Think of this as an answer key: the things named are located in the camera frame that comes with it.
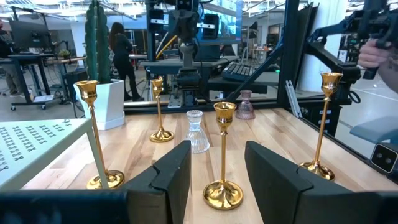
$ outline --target black clothing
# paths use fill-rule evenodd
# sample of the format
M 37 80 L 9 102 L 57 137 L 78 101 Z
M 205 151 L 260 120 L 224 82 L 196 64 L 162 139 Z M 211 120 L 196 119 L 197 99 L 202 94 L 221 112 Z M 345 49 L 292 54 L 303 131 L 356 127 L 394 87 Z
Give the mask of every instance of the black clothing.
M 116 34 L 116 44 L 113 49 L 115 56 L 129 56 L 132 50 L 130 41 L 124 34 Z
M 8 58 L 8 55 L 12 54 L 11 42 L 10 35 L 4 30 L 0 30 L 0 58 Z
M 130 89 L 132 94 L 132 99 L 136 100 L 140 98 L 140 95 L 137 91 L 136 86 L 136 76 L 134 74 L 134 67 L 131 65 L 130 58 L 127 57 L 117 57 L 116 55 L 113 58 L 113 65 L 118 70 L 120 79 L 126 81 L 126 77 L 128 76 L 130 79 Z M 124 100 L 130 100 L 131 97 L 126 91 L 126 86 L 124 87 Z
M 132 50 L 132 45 L 127 37 L 123 34 L 116 34 L 116 44 L 113 49 L 113 65 L 118 70 L 120 79 L 126 81 L 128 76 L 130 79 L 130 89 L 132 99 L 139 99 L 141 96 L 138 94 L 136 86 L 136 75 L 134 74 L 134 67 L 131 65 L 129 54 Z M 130 100 L 131 96 L 126 91 L 124 86 L 124 101 Z

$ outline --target candlestick base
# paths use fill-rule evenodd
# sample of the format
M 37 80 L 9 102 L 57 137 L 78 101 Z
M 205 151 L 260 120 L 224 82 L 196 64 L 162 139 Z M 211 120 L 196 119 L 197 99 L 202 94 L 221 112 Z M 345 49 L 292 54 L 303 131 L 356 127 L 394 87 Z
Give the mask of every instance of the candlestick base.
M 108 185 L 110 189 L 116 189 L 124 183 L 124 174 L 118 170 L 109 170 L 108 175 Z M 87 189 L 89 190 L 99 190 L 102 189 L 101 178 L 99 175 L 91 178 L 87 183 Z
M 168 142 L 174 138 L 174 133 L 171 131 L 165 131 L 163 128 L 159 128 L 159 130 L 151 134 L 150 141 L 156 143 Z
M 334 181 L 335 174 L 329 168 L 321 166 L 319 161 L 303 162 L 299 165 L 300 167 L 330 181 Z
M 205 202 L 218 210 L 231 210 L 243 201 L 242 189 L 233 182 L 220 180 L 208 184 L 203 190 Z

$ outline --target clear glass vase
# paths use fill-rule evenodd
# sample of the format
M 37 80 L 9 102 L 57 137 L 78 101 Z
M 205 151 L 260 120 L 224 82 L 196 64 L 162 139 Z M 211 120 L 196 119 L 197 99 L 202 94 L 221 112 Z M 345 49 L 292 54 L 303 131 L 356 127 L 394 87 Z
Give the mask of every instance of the clear glass vase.
M 202 111 L 191 110 L 187 112 L 187 117 L 190 126 L 188 133 L 185 135 L 185 140 L 191 141 L 192 153 L 205 152 L 210 147 L 206 134 L 204 130 L 200 127 L 202 116 L 203 116 Z

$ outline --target woman with long hair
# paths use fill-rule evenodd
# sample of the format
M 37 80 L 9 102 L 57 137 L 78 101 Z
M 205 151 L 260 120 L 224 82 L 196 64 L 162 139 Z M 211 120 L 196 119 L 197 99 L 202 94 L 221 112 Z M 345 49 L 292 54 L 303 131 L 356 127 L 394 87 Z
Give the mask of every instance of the woman with long hair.
M 130 89 L 132 97 L 126 91 L 124 86 L 124 101 L 143 101 L 143 97 L 138 94 L 136 86 L 136 75 L 134 74 L 134 67 L 131 65 L 129 54 L 132 50 L 132 45 L 127 37 L 124 35 L 124 27 L 119 22 L 114 22 L 109 34 L 109 46 L 114 53 L 113 65 L 118 70 L 120 79 L 126 81 L 128 76 L 130 79 Z

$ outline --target pink glass vase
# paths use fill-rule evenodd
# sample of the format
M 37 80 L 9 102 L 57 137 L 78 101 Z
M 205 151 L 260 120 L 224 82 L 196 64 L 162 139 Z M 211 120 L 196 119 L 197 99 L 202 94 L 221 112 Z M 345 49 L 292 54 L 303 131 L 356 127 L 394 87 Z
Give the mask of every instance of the pink glass vase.
M 236 110 L 236 118 L 245 120 L 256 118 L 253 105 L 250 103 L 251 93 L 251 90 L 241 90 L 242 103 L 238 106 L 238 109 Z

